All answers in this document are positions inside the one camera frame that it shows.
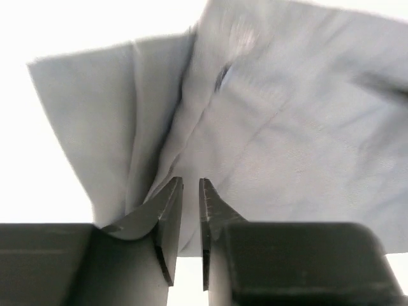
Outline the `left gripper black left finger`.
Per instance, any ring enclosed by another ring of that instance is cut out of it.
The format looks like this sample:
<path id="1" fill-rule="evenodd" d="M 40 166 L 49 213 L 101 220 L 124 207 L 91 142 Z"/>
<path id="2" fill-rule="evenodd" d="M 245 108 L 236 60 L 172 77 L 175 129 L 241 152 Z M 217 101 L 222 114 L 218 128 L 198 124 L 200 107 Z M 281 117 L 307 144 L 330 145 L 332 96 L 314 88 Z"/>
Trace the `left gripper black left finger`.
<path id="1" fill-rule="evenodd" d="M 166 305 L 174 284 L 183 182 L 104 228 L 2 224 L 2 305 Z"/>

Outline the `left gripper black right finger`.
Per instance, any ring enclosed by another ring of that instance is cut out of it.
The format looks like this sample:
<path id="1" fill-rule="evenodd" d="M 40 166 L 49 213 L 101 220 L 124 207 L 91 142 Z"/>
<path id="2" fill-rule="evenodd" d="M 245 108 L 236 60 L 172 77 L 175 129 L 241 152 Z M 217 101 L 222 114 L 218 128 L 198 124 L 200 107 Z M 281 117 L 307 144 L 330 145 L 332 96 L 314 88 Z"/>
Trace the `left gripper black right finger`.
<path id="1" fill-rule="evenodd" d="M 251 222 L 199 183 L 210 305 L 406 305 L 378 238 L 352 222 Z"/>

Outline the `grey pleated skirt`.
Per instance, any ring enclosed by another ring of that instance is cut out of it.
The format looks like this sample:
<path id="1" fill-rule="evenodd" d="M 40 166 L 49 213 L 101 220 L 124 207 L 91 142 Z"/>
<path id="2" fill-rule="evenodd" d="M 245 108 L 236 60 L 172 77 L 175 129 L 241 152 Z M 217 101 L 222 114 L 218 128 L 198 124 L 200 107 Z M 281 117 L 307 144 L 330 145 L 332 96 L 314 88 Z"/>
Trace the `grey pleated skirt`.
<path id="1" fill-rule="evenodd" d="M 252 221 L 364 224 L 407 251 L 407 23 L 295 1 L 211 1 L 189 33 L 29 65 L 107 226 L 184 181 L 200 251 L 209 179 Z"/>

